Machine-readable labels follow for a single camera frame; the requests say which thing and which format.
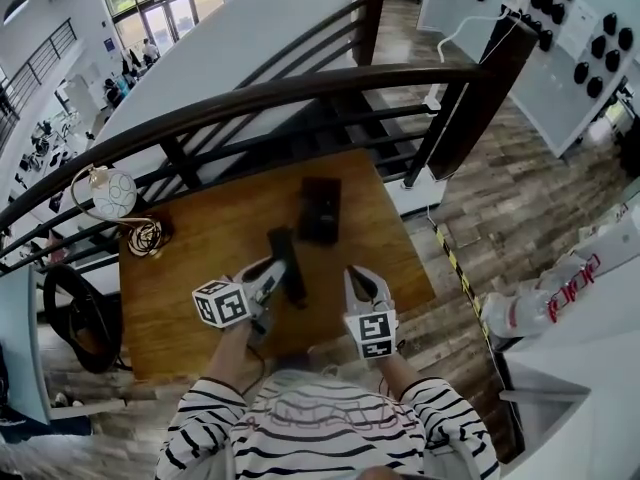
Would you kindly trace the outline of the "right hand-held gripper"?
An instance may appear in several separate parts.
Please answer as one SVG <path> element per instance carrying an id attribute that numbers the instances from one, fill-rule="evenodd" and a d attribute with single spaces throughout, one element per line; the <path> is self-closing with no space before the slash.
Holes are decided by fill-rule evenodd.
<path id="1" fill-rule="evenodd" d="M 354 269 L 358 284 L 371 301 L 357 298 Z M 381 276 L 365 267 L 355 266 L 354 269 L 349 265 L 344 270 L 346 329 L 361 359 L 390 356 L 396 351 L 398 320 L 395 301 L 390 299 L 390 290 Z"/>

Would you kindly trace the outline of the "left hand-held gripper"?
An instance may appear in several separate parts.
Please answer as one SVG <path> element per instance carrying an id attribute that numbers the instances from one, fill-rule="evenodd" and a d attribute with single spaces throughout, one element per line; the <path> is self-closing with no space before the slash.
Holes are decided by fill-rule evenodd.
<path id="1" fill-rule="evenodd" d="M 273 327 L 268 301 L 286 272 L 279 259 L 261 259 L 233 278 L 210 281 L 192 292 L 200 319 L 207 325 L 226 330 L 249 323 L 250 343 L 262 343 Z"/>

